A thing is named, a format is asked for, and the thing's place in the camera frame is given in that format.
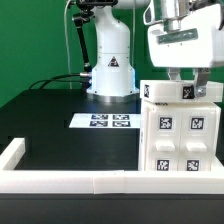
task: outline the white block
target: white block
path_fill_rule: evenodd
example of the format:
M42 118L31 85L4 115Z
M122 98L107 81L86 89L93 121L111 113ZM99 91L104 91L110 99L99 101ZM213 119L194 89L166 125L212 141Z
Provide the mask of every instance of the white block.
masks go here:
M221 109L214 103L143 100L140 171L210 171Z
M25 153L25 139L14 138L0 156L0 170L13 170Z
M124 192L124 171L97 172L93 178L94 194Z
M190 97L193 81L142 80L140 97L152 103L222 102L223 83L208 82L206 96Z

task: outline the cable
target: cable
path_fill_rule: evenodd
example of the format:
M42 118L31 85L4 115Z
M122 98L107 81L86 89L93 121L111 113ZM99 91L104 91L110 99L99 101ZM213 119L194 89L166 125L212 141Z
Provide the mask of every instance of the cable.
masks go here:
M135 24L136 24L136 0L133 0L133 31L132 31L132 60L131 64L134 67L135 61Z
M78 76L79 77L79 73L75 73L75 74L68 74L68 75L59 75L59 76L55 76L51 79L49 79L49 81L46 81L45 83L43 83L43 85L40 86L40 89L43 89L46 85L48 85L50 82L52 82L53 80L58 80L58 79L63 79L63 78L70 78L71 77L75 77Z
M41 86L40 86L40 88L39 89L43 89L46 85L48 85L50 82L69 82L69 81L67 81L67 80L58 80L58 79L63 79L63 78L71 78L71 77L74 77L74 76L76 76L76 77L78 77L79 75L78 74L71 74L71 75L60 75L60 76L55 76L55 77L53 77L53 78L51 78L51 79L44 79L44 80L40 80L40 81L37 81L37 82L35 82L35 83L33 83L30 87L29 87L29 89L32 89L32 87L33 86L35 86L36 84L39 84L39 83L42 83L42 82L44 82Z
M64 28L65 28L65 43L66 43L66 51L67 51L67 59L68 59L68 73L71 74L71 55L70 55L70 47L68 40L68 24L67 24L67 10L72 0L68 0L65 6L64 11Z
M47 82L47 81L50 81L50 82L78 82L78 83L80 83L80 81L73 81L73 80L55 80L55 79L43 79L43 80L39 80L39 81L37 81L37 82L35 82L35 83L33 83L30 87L29 87L29 89L32 89L33 88L33 86L35 86L35 85L37 85L37 84L39 84L39 83L42 83L42 82Z

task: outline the black cable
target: black cable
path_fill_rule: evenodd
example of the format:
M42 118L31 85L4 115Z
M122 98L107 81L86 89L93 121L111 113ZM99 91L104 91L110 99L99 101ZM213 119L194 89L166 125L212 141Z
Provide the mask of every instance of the black cable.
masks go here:
M32 89L35 85L37 85L37 84L39 84L39 83L42 83L42 82L48 82L48 84L49 84L50 82L77 82L77 83L81 83L80 81L75 81L75 80L71 81L71 80L43 79L43 80L39 80L39 81L33 83L33 84L29 87L29 89Z
M50 82L53 82L54 80L57 79L63 79L63 78L69 78L69 77L75 77L75 76L80 76L79 73L74 73L74 74L67 74L67 75L59 75L59 76L55 76L49 80L47 80L45 83L43 83L39 89L43 89L46 85L48 85Z

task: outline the white border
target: white border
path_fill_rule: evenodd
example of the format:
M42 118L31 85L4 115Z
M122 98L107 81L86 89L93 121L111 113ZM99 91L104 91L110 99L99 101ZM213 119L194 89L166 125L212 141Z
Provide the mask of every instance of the white border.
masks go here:
M199 172L14 171L24 152L24 139L16 138L1 154L0 193L224 194L224 167L217 158L212 171Z

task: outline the warning label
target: warning label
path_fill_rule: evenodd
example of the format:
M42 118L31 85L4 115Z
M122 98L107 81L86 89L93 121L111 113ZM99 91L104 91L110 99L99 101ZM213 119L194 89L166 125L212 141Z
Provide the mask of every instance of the warning label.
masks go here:
M113 57L108 65L109 67L119 67L119 64L117 63L117 59Z

